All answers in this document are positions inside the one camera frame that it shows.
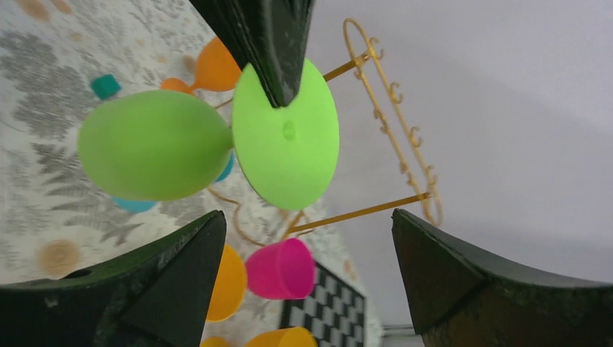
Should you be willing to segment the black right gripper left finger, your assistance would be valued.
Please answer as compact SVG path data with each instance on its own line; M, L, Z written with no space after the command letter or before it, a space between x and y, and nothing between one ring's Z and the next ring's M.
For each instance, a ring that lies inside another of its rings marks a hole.
M1 287L3 346L198 346L226 240L214 210L58 280Z

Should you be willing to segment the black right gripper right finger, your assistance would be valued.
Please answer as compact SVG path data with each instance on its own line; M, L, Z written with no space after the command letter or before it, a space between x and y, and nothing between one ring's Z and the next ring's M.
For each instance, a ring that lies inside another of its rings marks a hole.
M610 346L612 285L550 273L456 238L402 209L392 235L426 346Z

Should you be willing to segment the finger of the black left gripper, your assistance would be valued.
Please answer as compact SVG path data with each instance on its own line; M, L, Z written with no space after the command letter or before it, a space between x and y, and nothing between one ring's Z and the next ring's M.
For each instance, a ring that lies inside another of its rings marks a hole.
M312 13L312 0L191 0L234 57L251 64L274 108L297 96Z

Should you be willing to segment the magenta plastic wine glass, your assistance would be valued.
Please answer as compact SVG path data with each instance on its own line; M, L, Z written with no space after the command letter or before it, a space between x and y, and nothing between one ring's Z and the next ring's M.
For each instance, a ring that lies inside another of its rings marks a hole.
M314 257L306 243L297 238L258 249L245 265L248 289L264 299L303 299L315 286Z

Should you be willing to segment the green plastic wine glass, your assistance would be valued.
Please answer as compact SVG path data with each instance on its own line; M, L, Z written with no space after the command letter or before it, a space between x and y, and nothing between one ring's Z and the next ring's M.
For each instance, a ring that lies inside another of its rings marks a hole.
M230 121L192 95L147 90L97 107L77 140L83 171L112 196L188 197L210 186L235 155L253 190L285 210L300 210L323 195L339 149L335 101L310 61L286 107L270 105L247 66L234 90Z

